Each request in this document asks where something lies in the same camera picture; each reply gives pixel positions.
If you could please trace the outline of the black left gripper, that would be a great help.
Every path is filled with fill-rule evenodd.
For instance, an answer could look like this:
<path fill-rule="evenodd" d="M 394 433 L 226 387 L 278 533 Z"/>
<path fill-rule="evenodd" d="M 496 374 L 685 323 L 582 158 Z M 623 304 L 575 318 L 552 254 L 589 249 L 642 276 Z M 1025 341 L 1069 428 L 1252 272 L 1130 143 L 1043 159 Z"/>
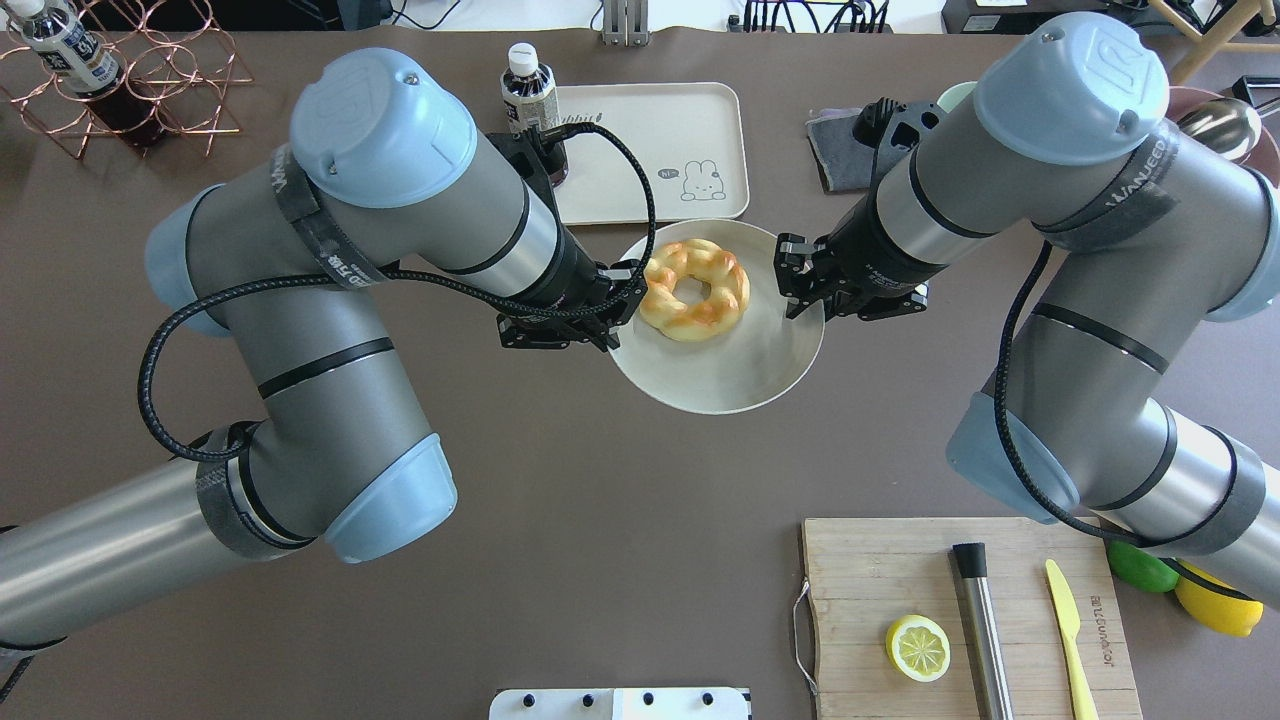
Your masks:
<path fill-rule="evenodd" d="M 550 318 L 503 307 L 497 318 L 502 346 L 562 350 L 573 343 L 590 343 L 602 352 L 618 348 L 616 327 L 631 320 L 646 292 L 644 268 L 641 260 L 621 260 L 609 266 L 598 264 L 598 278 L 607 282 L 602 300 L 605 307 L 599 313 Z"/>

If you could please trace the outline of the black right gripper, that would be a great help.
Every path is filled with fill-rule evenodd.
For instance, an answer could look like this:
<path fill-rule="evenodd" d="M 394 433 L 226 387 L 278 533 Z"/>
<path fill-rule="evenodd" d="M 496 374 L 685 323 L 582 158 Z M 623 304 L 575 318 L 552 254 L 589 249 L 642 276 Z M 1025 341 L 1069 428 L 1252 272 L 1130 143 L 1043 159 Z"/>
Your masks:
<path fill-rule="evenodd" d="M 890 264 L 887 270 L 869 266 L 846 272 L 836 260 L 820 260 L 828 236 L 813 242 L 795 233 L 778 233 L 774 246 L 774 278 L 787 299 L 785 316 L 794 320 L 813 306 L 824 320 L 856 315 L 864 322 L 923 313 L 928 304 L 929 263 Z"/>

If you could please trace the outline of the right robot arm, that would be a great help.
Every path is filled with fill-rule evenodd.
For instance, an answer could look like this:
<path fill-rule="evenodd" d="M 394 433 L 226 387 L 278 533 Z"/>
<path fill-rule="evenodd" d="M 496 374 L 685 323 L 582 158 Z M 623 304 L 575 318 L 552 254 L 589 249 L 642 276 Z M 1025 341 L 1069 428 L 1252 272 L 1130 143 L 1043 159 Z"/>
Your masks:
<path fill-rule="evenodd" d="M 788 315 L 892 316 L 1020 220 L 1065 259 L 947 448 L 987 495 L 1041 523 L 1076 507 L 1161 559 L 1277 605 L 1277 470 L 1152 393 L 1202 322 L 1277 293 L 1277 195 L 1166 117 L 1161 60 L 1093 12 L 1047 20 L 828 234 L 782 234 Z"/>

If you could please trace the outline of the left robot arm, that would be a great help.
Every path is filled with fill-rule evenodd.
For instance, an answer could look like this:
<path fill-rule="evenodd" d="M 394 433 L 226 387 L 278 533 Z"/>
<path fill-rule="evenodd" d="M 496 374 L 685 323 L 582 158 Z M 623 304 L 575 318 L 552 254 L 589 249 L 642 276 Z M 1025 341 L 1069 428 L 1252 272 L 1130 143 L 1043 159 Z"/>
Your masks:
<path fill-rule="evenodd" d="M 323 538 L 346 562 L 416 541 L 457 492 L 369 293 L 412 274 L 499 310 L 507 345 L 614 348 L 643 261 L 594 261 L 564 228 L 541 159 L 584 132 L 485 138 L 408 55 L 348 53 L 300 95 L 265 167 L 205 190 L 151 233 L 173 314 L 143 354 L 143 423 L 172 459 L 3 534 L 3 661 L 99 620 Z M 184 445 L 151 397 L 183 323 L 228 334 L 268 418 Z"/>

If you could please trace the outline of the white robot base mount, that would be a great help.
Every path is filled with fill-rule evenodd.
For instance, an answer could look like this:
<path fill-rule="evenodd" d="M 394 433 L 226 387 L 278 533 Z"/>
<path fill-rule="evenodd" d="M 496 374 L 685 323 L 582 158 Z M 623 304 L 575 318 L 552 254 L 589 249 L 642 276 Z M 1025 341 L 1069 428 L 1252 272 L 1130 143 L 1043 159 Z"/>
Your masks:
<path fill-rule="evenodd" d="M 750 692 L 726 685 L 506 689 L 489 719 L 751 719 Z"/>

